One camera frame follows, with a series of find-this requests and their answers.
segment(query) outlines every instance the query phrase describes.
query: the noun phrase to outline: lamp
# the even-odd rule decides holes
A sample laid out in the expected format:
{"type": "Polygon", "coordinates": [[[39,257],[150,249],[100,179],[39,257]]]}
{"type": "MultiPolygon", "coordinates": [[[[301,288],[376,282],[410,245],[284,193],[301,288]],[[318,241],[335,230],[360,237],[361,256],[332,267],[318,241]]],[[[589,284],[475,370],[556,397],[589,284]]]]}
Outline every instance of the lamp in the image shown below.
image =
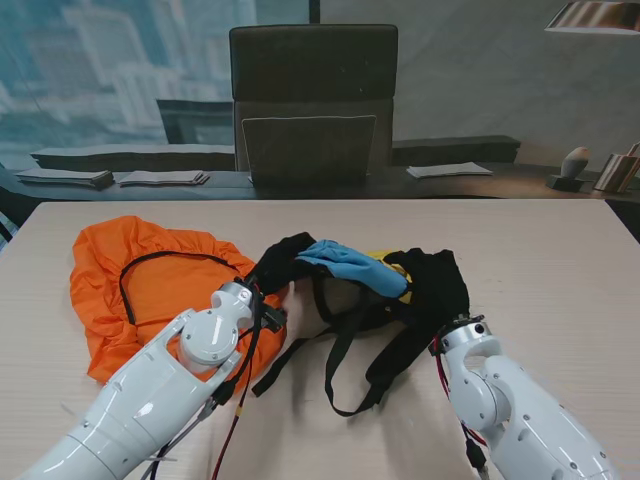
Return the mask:
{"type": "Polygon", "coordinates": [[[548,32],[640,34],[640,4],[570,2],[545,28],[548,32]]]}

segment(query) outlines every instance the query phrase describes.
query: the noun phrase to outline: wall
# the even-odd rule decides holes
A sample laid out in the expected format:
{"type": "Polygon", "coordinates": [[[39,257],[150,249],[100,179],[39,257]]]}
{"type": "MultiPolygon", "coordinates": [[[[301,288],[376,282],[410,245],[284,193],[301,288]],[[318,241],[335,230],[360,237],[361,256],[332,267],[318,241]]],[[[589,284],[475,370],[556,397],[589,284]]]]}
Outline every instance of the wall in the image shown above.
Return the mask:
{"type": "Polygon", "coordinates": [[[640,140],[639,36],[545,32],[565,0],[322,0],[323,23],[400,32],[395,139],[506,134],[517,162],[589,169],[640,140]]]}

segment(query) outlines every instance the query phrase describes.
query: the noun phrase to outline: city skyline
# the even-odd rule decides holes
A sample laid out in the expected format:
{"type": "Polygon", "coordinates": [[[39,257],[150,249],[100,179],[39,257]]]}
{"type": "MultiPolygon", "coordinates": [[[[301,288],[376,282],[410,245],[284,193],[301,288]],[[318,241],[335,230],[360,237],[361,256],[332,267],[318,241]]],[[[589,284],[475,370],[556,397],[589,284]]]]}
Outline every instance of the city skyline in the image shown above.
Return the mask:
{"type": "MultiPolygon", "coordinates": [[[[274,18],[279,6],[3,0],[0,163],[13,167],[21,152],[50,146],[166,143],[156,100],[228,101],[229,29],[259,23],[259,12],[274,18]]],[[[283,23],[307,21],[289,10],[283,23]]]]}

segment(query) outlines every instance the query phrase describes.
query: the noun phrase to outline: dark desk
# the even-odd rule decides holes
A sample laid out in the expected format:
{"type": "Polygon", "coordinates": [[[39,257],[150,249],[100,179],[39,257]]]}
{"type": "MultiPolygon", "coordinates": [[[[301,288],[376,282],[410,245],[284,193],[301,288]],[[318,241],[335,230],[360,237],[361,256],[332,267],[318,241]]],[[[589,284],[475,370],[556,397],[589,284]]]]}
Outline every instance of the dark desk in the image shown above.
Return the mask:
{"type": "MultiPolygon", "coordinates": [[[[600,198],[640,203],[640,190],[624,194],[590,192],[567,193],[545,186],[550,174],[559,168],[536,165],[480,163],[494,172],[493,176],[437,177],[417,180],[406,167],[391,167],[367,177],[362,186],[318,189],[255,189],[247,172],[210,172],[204,185],[194,187],[120,187],[114,184],[96,191],[63,185],[23,184],[6,170],[0,169],[0,187],[13,193],[39,200],[258,200],[258,199],[372,199],[372,198],[600,198]]],[[[115,173],[116,179],[126,173],[115,173]]],[[[597,172],[584,172],[581,178],[595,181],[597,172]]]]}

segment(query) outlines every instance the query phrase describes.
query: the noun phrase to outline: light wood table surface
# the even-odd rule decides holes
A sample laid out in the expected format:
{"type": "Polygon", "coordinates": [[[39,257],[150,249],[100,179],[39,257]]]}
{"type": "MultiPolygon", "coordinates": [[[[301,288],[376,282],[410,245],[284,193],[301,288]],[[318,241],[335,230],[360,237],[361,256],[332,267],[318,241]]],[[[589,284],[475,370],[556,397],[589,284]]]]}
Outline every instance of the light wood table surface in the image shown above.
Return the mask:
{"type": "MultiPolygon", "coordinates": [[[[0,254],[2,479],[19,475],[75,423],[60,402],[81,413],[98,393],[69,299],[71,246],[82,228],[127,214],[210,231],[256,260],[304,230],[361,251],[452,249],[472,313],[486,315],[507,353],[573,411],[623,478],[640,478],[640,247],[609,207],[599,200],[385,200],[40,206],[0,254]]],[[[304,296],[303,283],[287,301],[289,341],[319,327],[304,296]]],[[[338,406],[359,403],[366,367],[392,330],[354,342],[334,378],[338,406]]],[[[428,354],[381,407],[346,420],[324,393],[330,345],[308,345],[270,391],[247,399],[221,479],[475,478],[428,354]]],[[[158,478],[210,478],[234,408],[230,402],[187,437],[172,452],[178,462],[165,462],[158,478]]],[[[492,478],[501,478],[495,469],[492,478]]]]}

